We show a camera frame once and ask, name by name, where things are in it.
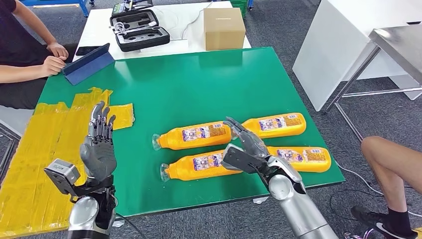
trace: black sock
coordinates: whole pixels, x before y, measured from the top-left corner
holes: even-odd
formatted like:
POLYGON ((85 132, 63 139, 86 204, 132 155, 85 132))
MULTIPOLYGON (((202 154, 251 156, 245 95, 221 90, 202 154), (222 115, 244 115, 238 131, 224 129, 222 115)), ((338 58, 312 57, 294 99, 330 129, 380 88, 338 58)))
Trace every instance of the black sock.
POLYGON ((400 213, 389 208, 388 223, 388 226, 401 236, 410 236, 413 233, 412 228, 410 227, 409 213, 407 211, 400 213))

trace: knee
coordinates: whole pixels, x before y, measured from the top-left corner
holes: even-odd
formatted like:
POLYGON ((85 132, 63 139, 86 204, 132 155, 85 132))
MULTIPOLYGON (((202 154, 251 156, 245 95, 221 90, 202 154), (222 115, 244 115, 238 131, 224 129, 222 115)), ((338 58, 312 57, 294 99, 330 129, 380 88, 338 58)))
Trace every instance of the knee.
POLYGON ((368 136, 364 138, 360 144, 360 149, 362 150, 363 155, 368 160, 369 154, 371 154, 374 150, 377 150, 380 142, 384 139, 380 136, 368 136))

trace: floor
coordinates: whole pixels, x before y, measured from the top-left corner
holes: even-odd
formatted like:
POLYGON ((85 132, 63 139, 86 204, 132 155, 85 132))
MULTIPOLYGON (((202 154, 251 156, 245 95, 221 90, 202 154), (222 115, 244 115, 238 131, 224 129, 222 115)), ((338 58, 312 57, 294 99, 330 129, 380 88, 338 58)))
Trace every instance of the floor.
MULTIPOLYGON (((112 7, 119 0, 97 0, 95 8, 112 7)), ((155 0, 154 4, 176 4, 200 0, 155 0)), ((337 110, 327 115, 315 112, 304 90, 292 71, 296 55, 317 9, 317 0, 256 0, 248 12, 245 25, 252 47, 272 46, 283 63, 292 82, 324 137, 335 160, 342 166, 361 174, 375 188, 375 178, 362 156, 359 141, 337 110)), ((34 12, 47 25, 59 42, 78 42, 86 19, 75 7, 38 8, 34 12)), ((395 88, 388 78, 358 81, 350 90, 381 90, 395 88)), ((415 150, 422 151, 422 98, 410 101, 404 94, 390 94, 341 101, 344 109, 364 136, 380 135, 415 150)), ((0 141, 0 153, 4 147, 0 141)), ((366 228, 350 220, 350 208, 362 205, 374 211, 386 212, 382 197, 373 197, 357 191, 369 192, 355 175, 345 172, 346 182, 332 187, 309 190, 322 214, 334 231, 362 235, 366 228)), ((407 189, 409 210, 422 214, 422 198, 413 189, 407 189)), ((292 238, 277 203, 273 199, 261 205, 251 201, 145 216, 132 221, 148 238, 292 238)), ((422 226, 422 218, 411 217, 414 228, 422 226)), ((65 232, 30 236, 32 239, 63 238, 65 232)), ((113 228, 111 238, 141 238, 129 225, 113 228)), ((381 238, 374 233, 370 238, 381 238)))

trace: black shirt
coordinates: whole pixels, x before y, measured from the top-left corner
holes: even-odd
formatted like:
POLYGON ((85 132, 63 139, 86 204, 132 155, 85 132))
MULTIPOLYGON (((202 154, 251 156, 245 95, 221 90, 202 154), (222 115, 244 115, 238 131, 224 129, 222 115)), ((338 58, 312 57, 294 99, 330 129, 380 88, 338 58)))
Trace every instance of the black shirt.
POLYGON ((41 65, 50 52, 17 21, 15 9, 15 0, 0 0, 0 65, 41 65))

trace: silver robotic arm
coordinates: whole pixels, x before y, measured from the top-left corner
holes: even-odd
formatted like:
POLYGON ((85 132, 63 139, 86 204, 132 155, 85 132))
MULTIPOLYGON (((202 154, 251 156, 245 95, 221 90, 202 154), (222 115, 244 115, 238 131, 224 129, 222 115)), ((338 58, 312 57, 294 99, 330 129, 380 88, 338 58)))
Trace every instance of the silver robotic arm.
POLYGON ((56 159, 44 169, 63 194, 70 194, 75 203, 69 216, 68 239, 107 239, 115 219, 117 200, 112 173, 116 169, 112 140, 115 116, 107 122, 109 108, 100 102, 91 113, 88 135, 80 146, 80 156, 88 178, 75 186, 80 177, 77 168, 56 159))
POLYGON ((229 144, 222 165, 231 170, 258 173, 299 239, 338 239, 311 198, 300 174, 283 158, 270 155, 264 142, 239 122, 227 117, 224 124, 237 135, 243 149, 229 144))

